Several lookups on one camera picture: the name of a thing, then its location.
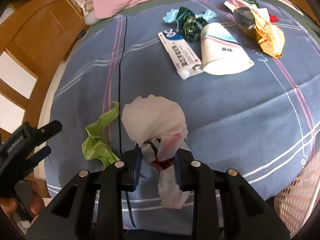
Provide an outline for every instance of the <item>black strap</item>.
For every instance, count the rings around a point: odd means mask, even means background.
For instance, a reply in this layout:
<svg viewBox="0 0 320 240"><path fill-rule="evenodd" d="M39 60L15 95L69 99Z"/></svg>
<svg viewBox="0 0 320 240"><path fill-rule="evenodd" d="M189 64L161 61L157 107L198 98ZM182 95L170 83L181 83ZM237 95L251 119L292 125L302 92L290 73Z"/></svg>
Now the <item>black strap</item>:
<svg viewBox="0 0 320 240"><path fill-rule="evenodd" d="M125 17L125 32L124 32L124 41L123 41L123 51L122 51L122 56L120 59L120 63L119 63L119 85L118 85L118 102L119 102L119 109L120 108L120 104L121 104L121 62L123 59L123 55L124 55L124 50L125 50L125 38L127 37L127 27L128 27L128 17ZM120 119L120 114L118 115L118 125L119 125L119 151L120 151L120 155L122 157L122 143L121 143L121 119ZM130 220L132 225L136 228L136 225L134 223L133 220L133 215L132 215L132 209L131 209L131 204L130 204L130 199L129 199L129 194L126 191L125 192L125 198L127 199L127 204L128 204L128 210L129 210L129 216L130 216Z"/></svg>

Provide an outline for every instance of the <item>finger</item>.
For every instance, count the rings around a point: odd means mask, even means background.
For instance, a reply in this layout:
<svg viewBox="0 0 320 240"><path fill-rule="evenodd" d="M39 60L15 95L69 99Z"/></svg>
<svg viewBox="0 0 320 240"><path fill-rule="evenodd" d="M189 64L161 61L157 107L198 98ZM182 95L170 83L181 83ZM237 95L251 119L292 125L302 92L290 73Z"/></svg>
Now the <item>finger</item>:
<svg viewBox="0 0 320 240"><path fill-rule="evenodd" d="M34 193L33 194L33 200L30 205L30 210L33 214L38 215L43 209L45 208L44 206L44 201L42 197L40 196L39 193Z"/></svg>
<svg viewBox="0 0 320 240"><path fill-rule="evenodd" d="M31 222L31 225L36 221L36 219L39 217L39 215L36 215L34 218L33 218L33 220L32 220L32 222Z"/></svg>
<svg viewBox="0 0 320 240"><path fill-rule="evenodd" d="M0 206L6 216L10 218L11 214L17 210L18 203L15 198L0 198Z"/></svg>
<svg viewBox="0 0 320 240"><path fill-rule="evenodd" d="M33 192L39 193L39 185L35 182L35 181L31 181L31 186L32 186L32 190Z"/></svg>

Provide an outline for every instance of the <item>bed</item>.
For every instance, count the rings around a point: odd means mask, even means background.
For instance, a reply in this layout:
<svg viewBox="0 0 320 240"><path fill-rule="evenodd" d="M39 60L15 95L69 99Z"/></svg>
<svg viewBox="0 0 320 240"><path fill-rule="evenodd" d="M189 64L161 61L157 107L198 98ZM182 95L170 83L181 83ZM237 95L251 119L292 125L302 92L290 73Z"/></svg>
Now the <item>bed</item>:
<svg viewBox="0 0 320 240"><path fill-rule="evenodd" d="M112 101L120 99L121 112L125 104L149 94L181 106L189 130L186 143L196 159L219 171L237 169L262 198L278 194L296 178L319 151L319 29L280 2L259 0L280 19L277 25L286 37L284 56L275 60L244 35L224 1L153 0L88 31L54 96L51 119L59 120L63 131L48 141L52 154L45 160L45 172L52 197L79 170L101 169L99 161L83 158L85 127L110 109ZM225 25L254 67L230 76L203 73L182 81L157 38L170 28L162 17L180 6L196 13L207 8L216 12L212 21ZM191 47L201 56L199 42ZM134 147L117 122L105 130L105 138L115 153ZM129 193L130 207L123 193L124 225L190 234L193 195L181 210L165 209L158 180L158 172L143 163L138 189Z"/></svg>

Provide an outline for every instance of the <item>green crumpled paper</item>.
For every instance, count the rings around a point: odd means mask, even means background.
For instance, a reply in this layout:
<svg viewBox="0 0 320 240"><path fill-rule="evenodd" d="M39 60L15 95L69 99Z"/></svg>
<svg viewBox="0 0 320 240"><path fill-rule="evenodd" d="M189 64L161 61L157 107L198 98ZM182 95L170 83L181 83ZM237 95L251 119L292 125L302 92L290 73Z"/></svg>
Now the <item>green crumpled paper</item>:
<svg viewBox="0 0 320 240"><path fill-rule="evenodd" d="M86 127L89 137L82 144L83 156L86 160L99 159L103 162L103 169L119 161L112 152L108 142L101 136L103 129L111 124L119 115L119 102L112 102L115 107L101 115L98 121Z"/></svg>
<svg viewBox="0 0 320 240"><path fill-rule="evenodd" d="M208 24L203 17L196 19L193 11L182 6L178 12L176 21L178 23L177 32L188 41L198 40L202 28Z"/></svg>

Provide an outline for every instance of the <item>white plastic basket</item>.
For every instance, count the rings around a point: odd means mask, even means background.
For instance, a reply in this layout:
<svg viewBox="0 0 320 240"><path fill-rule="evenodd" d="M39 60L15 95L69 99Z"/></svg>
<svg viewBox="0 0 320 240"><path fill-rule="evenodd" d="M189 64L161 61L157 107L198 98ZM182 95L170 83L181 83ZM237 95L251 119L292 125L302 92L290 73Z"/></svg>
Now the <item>white plastic basket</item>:
<svg viewBox="0 0 320 240"><path fill-rule="evenodd" d="M319 188L320 152L296 179L275 197L275 211L290 230L291 237L300 230L311 215Z"/></svg>

